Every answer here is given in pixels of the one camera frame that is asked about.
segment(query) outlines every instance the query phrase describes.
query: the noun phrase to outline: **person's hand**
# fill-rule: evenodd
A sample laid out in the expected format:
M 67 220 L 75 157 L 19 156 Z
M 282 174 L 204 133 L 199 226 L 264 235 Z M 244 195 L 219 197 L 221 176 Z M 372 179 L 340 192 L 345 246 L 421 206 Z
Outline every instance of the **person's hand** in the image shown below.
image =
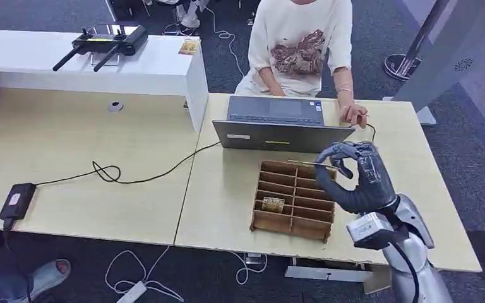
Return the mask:
M 342 106 L 340 120 L 350 123 L 350 125 L 359 124 L 361 128 L 365 128 L 367 126 L 367 108 L 354 102 Z
M 270 90 L 270 94 L 273 96 L 279 96 L 279 97 L 285 96 L 285 92 L 281 88 L 278 88 L 276 90 Z

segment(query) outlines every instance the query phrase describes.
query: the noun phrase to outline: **wooden desk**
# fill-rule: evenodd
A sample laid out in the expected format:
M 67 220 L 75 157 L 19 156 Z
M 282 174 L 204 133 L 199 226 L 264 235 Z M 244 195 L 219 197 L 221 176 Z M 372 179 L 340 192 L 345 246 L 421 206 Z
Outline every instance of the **wooden desk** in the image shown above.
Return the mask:
M 109 103 L 123 101 L 117 114 Z M 122 181 L 148 178 L 194 152 L 184 97 L 0 88 L 0 210 L 12 184 L 118 165 Z M 39 186 L 15 230 L 173 244 L 192 160 L 143 184 L 90 175 Z
M 218 141 L 211 120 L 225 119 L 228 95 L 210 94 L 198 147 Z M 326 125 L 338 125 L 337 104 L 323 99 Z M 440 171 L 410 103 L 360 101 L 369 109 L 375 143 L 386 163 L 395 190 L 407 193 L 428 225 L 436 248 L 429 258 L 438 268 L 481 271 Z M 370 140 L 372 130 L 357 130 L 352 141 Z M 355 248 L 347 233 L 354 219 L 336 208 L 327 244 L 263 230 L 249 230 L 253 199 L 262 160 L 313 161 L 316 155 L 272 151 L 230 150 L 221 146 L 195 156 L 175 245 L 263 253 L 300 258 L 385 264 L 381 252 Z M 347 166 L 355 170 L 351 161 Z M 350 189 L 357 182 L 340 176 Z

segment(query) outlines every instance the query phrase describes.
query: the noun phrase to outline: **gray carpet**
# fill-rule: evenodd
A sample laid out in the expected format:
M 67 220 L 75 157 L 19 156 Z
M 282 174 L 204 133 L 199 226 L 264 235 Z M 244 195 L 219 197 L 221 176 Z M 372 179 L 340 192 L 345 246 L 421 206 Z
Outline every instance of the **gray carpet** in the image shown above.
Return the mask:
M 387 77 L 381 68 L 388 54 L 404 52 L 418 24 L 401 0 L 352 0 L 352 68 L 356 98 L 380 99 L 393 95 L 401 83 Z M 237 35 L 234 50 L 248 70 L 246 52 L 250 27 L 244 26 L 255 0 L 244 0 L 243 10 L 233 0 L 214 2 L 218 28 Z M 152 33 L 159 33 L 171 20 L 166 8 L 152 10 L 150 20 L 141 21 Z M 109 21 L 103 0 L 0 0 L 0 29 L 78 31 L 80 27 Z M 212 34 L 212 18 L 201 16 L 200 34 L 211 92 L 233 92 L 240 80 L 227 42 Z M 329 76 L 324 77 L 323 97 L 334 97 Z M 455 85 L 431 105 L 440 122 L 425 133 L 443 178 L 467 230 L 485 230 L 485 120 L 460 85 Z M 104 273 L 112 257 L 132 249 L 146 262 L 154 262 L 163 247 L 124 242 L 96 241 L 49 235 L 14 234 L 12 245 L 26 269 L 56 257 L 73 262 L 73 272 L 62 285 L 44 294 L 39 302 L 115 302 L 118 298 L 104 284 Z M 111 278 L 137 279 L 138 265 L 131 258 L 114 267 Z M 239 261 L 224 252 L 172 248 L 154 271 L 154 277 L 177 290 L 186 302 L 395 302 L 391 291 L 365 296 L 355 283 L 324 282 L 284 278 L 288 259 L 271 257 L 268 269 L 251 274 L 248 284 L 235 282 Z M 443 273 L 455 302 L 485 302 L 485 281 L 474 273 Z M 175 302 L 148 292 L 139 302 Z

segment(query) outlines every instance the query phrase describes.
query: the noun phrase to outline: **wooden divider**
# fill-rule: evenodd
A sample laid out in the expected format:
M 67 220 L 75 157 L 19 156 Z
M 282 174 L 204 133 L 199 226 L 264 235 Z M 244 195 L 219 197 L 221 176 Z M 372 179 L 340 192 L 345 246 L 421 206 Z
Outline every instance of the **wooden divider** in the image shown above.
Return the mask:
M 336 172 L 328 171 L 335 180 Z M 265 198 L 283 199 L 281 213 L 263 210 Z M 314 167 L 275 161 L 261 163 L 250 230 L 272 230 L 326 243 L 333 214 L 334 202 L 315 181 Z

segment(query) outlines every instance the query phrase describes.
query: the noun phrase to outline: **foot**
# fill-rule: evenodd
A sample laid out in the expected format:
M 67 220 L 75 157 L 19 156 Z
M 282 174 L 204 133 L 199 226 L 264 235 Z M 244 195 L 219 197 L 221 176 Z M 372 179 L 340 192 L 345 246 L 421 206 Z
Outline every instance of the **foot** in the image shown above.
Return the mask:
M 32 289 L 30 298 L 38 297 L 42 292 L 62 283 L 71 272 L 71 264 L 66 259 L 57 259 L 42 265 L 32 274 Z M 9 303 L 27 303 L 27 298 L 11 300 Z
M 185 16 L 185 18 L 183 18 L 183 20 L 181 21 L 181 24 L 184 27 L 188 27 L 188 28 L 198 28 L 200 27 L 200 20 L 196 17 L 187 18 L 187 16 Z
M 177 20 L 178 21 L 183 20 L 183 18 L 185 18 L 185 15 L 187 14 L 183 5 L 178 5 L 176 7 L 176 13 L 177 13 Z

